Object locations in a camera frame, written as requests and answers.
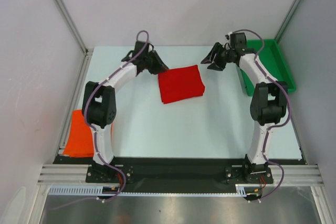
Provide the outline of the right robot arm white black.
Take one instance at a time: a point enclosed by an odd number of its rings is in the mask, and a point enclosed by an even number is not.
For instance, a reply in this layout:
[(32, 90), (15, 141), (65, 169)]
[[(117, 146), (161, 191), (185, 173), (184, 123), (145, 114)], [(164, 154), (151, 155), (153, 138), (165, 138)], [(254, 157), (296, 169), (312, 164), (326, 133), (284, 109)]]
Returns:
[(229, 32), (227, 43), (217, 42), (202, 60), (209, 70), (223, 71), (228, 63), (234, 63), (254, 85), (250, 104), (250, 116), (255, 122), (249, 151), (241, 167), (226, 169), (227, 183), (273, 182), (268, 159), (268, 149), (274, 129), (285, 126), (291, 118), (288, 85), (277, 80), (259, 58), (261, 50), (247, 46), (246, 30)]

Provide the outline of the red t-shirt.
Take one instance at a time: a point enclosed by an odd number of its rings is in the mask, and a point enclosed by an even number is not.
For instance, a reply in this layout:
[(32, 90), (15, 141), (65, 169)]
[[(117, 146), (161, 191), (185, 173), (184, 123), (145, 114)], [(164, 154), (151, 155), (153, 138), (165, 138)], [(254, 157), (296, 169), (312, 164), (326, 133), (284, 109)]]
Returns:
[(201, 97), (205, 92), (198, 65), (160, 73), (158, 83), (163, 104)]

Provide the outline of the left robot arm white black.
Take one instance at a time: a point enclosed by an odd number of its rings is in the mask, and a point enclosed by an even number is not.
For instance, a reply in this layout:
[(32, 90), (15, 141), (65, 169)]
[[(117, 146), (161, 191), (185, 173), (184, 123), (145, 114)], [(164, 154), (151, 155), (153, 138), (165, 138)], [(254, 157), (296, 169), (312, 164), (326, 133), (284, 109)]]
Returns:
[(117, 115), (116, 94), (142, 71), (158, 75), (168, 71), (154, 46), (137, 40), (134, 49), (121, 60), (118, 68), (100, 82), (89, 81), (85, 85), (82, 115), (89, 126), (93, 142), (93, 171), (105, 182), (110, 182), (118, 172), (111, 166), (114, 153), (111, 144), (112, 123)]

